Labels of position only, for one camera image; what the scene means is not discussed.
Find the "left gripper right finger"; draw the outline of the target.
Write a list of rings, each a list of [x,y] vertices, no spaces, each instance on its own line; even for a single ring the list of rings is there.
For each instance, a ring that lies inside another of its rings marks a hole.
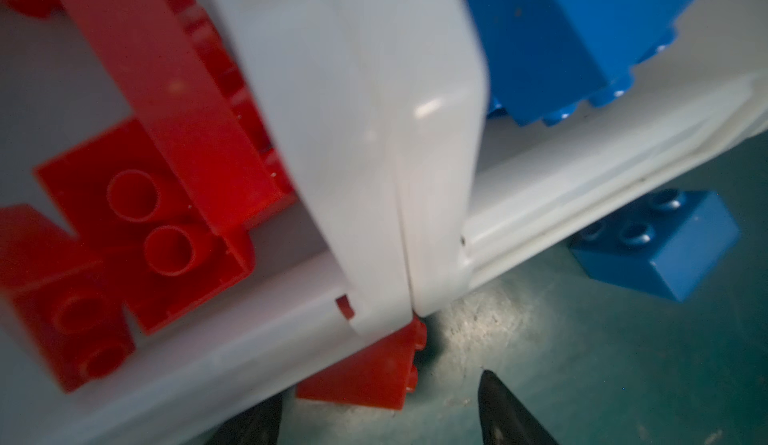
[[[478,410],[485,445],[558,444],[491,370],[484,370],[481,374]]]

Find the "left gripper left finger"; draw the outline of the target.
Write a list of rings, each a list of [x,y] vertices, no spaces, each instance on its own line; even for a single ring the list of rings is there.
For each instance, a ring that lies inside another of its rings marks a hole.
[[[276,445],[283,398],[276,394],[224,422],[206,445]]]

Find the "red brick top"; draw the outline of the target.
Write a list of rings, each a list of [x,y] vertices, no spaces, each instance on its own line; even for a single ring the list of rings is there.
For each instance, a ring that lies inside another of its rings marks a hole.
[[[299,382],[295,396],[399,411],[418,384],[414,359],[427,340],[426,324],[412,314],[406,326]]]

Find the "small blue brick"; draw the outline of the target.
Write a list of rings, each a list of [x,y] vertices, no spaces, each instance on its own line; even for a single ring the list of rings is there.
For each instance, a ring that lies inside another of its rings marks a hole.
[[[740,235],[716,192],[668,188],[585,227],[569,250],[594,280],[682,302]]]

